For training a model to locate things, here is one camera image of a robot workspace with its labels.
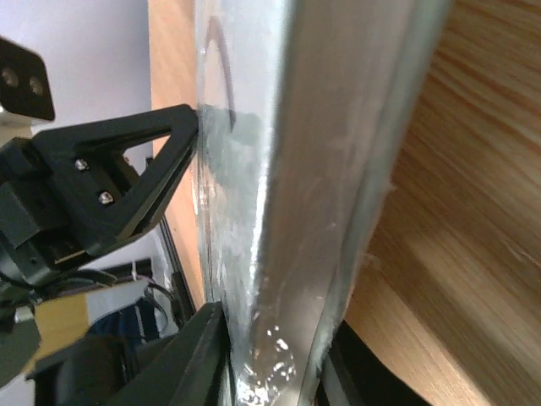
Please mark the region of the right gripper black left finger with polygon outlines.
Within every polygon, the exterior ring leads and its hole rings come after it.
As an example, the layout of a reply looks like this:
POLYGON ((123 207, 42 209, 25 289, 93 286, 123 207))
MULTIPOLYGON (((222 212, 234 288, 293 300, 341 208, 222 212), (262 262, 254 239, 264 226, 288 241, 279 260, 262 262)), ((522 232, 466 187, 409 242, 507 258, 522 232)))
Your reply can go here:
POLYGON ((230 348, 220 302, 207 303, 108 405, 217 405, 230 348))

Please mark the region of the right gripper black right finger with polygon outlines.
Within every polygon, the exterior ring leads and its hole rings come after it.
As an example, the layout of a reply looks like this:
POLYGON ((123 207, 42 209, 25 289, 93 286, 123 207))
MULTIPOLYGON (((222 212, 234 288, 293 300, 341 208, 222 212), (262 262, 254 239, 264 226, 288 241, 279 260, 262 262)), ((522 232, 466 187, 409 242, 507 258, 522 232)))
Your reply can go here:
POLYGON ((392 373, 344 321, 336 331, 320 374, 318 405, 428 406, 392 373))

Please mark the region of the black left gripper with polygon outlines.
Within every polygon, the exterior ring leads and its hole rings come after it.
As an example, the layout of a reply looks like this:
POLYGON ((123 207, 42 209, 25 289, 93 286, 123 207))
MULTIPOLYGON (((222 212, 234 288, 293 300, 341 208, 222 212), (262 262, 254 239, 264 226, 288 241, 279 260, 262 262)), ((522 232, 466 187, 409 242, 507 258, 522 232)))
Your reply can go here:
POLYGON ((179 105, 2 146, 1 295, 23 296, 152 229, 189 165, 197 134, 195 110, 179 105), (161 137, 166 143, 137 173, 124 152, 161 137))

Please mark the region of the grey booklet with G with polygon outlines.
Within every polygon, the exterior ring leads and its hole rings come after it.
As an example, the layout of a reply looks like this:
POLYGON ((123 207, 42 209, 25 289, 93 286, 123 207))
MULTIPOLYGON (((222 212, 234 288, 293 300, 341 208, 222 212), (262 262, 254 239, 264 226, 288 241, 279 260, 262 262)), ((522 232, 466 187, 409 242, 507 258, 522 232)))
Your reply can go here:
POLYGON ((196 214, 222 405, 310 405, 447 1, 198 1, 196 214))

